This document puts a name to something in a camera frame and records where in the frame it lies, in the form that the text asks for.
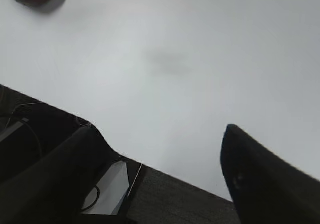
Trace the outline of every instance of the dark gray surface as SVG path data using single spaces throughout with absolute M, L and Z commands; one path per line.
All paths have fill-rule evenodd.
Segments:
M 127 216 L 139 224 L 240 224 L 233 203 L 151 168 Z

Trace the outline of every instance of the gray carpet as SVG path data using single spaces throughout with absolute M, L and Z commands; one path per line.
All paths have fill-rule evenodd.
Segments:
M 139 224 L 240 224 L 233 203 L 151 168 L 127 216 Z

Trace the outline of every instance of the white wire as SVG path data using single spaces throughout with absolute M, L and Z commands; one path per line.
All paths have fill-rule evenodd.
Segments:
M 21 107 L 21 106 L 32 105 L 32 104 L 40 104 L 40 103 L 42 103 L 42 102 L 22 103 L 22 104 L 19 104 L 19 105 L 17 105 L 17 106 L 13 109 L 13 111 L 11 112 L 11 114 L 13 114 L 13 113 L 16 111 L 16 109 L 19 108 L 19 107 Z M 11 121 L 11 117 L 10 117 L 9 120 L 7 121 L 7 123 L 6 123 L 6 125 L 5 125 L 5 128 L 8 127 L 10 121 Z
M 131 188 L 130 188 L 130 190 L 129 190 L 129 192 L 128 192 L 128 197 L 130 196 L 131 190 L 132 190 L 132 188 L 134 187 L 134 184 L 135 184 L 135 182 L 136 182 L 136 180 L 137 180 L 137 177 L 138 177 L 138 175 L 139 175 L 139 173 L 140 173 L 141 167 L 142 167 L 142 163 L 140 163 L 140 168 L 139 168 L 139 170 L 138 170 L 138 173 L 136 174 L 135 179 L 134 179 L 134 181 L 133 181 L 133 183 L 132 183 L 132 185 L 131 185 Z

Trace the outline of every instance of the cable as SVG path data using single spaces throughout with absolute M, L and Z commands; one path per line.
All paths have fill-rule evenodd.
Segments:
M 36 139 L 36 142 L 37 142 L 37 145 L 38 145 L 38 150 L 39 150 L 39 156 L 40 156 L 40 159 L 42 159 L 43 157 L 43 151 L 42 151 L 42 145 L 41 145 L 41 142 L 39 140 L 39 137 L 37 136 L 37 134 L 35 133 L 35 131 L 33 130 L 33 128 L 29 125 L 29 123 L 27 123 L 25 120 L 23 120 L 22 118 L 19 118 L 17 116 L 14 116 L 12 114 L 2 114 L 0 115 L 0 118 L 7 118 L 7 117 L 10 117 L 10 119 L 16 119 L 18 120 L 19 122 L 25 124 L 29 130 L 32 132 L 33 136 L 35 137 Z
M 19 107 L 21 107 L 21 106 L 25 106 L 25 105 L 32 105 L 32 104 L 40 104 L 40 103 L 42 103 L 42 102 L 22 103 L 22 104 L 19 104 L 19 105 L 17 105 L 17 106 L 13 109 L 13 111 L 11 112 L 11 115 L 13 115 L 13 114 L 14 114 L 14 112 L 16 111 L 16 109 L 17 109 L 17 108 L 19 108 Z M 7 127 L 8 127 L 8 125 L 9 125 L 10 121 L 11 121 L 11 117 L 9 117 L 9 120 L 8 120 L 8 121 L 7 121 L 7 123 L 6 123 L 5 128 L 7 128 Z
M 129 192 L 128 192 L 128 195 L 127 195 L 128 197 L 130 196 L 131 190 L 132 190 L 132 188 L 134 187 L 134 184 L 135 184 L 135 182 L 136 182 L 136 180 L 137 180 L 137 177 L 138 177 L 138 175 L 139 175 L 139 173 L 140 173 L 141 167 L 142 167 L 142 163 L 140 164 L 140 168 L 139 168 L 139 170 L 138 170 L 138 173 L 136 174 L 135 179 L 134 179 L 134 181 L 133 181 L 133 183 L 132 183 L 132 185 L 131 185 L 131 188 L 130 188 L 130 190 L 129 190 Z
M 95 189 L 96 189 L 96 198 L 95 198 L 94 202 L 91 203 L 91 204 L 90 204 L 89 206 L 87 206 L 86 208 L 82 208 L 82 209 L 81 209 L 81 212 L 84 212 L 84 211 L 92 208 L 92 207 L 97 203 L 97 201 L 99 200 L 99 197 L 100 197 L 100 188 L 99 188 L 97 185 L 95 185 Z

